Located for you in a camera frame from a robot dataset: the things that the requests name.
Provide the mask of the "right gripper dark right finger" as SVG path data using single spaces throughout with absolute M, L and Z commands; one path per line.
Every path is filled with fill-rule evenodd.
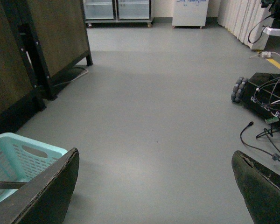
M 239 150 L 231 166 L 253 222 L 280 224 L 280 175 Z

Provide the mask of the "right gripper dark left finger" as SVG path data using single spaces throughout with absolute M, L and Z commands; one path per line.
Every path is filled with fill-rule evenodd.
M 79 171 L 79 151 L 71 149 L 0 202 L 0 224 L 61 224 Z

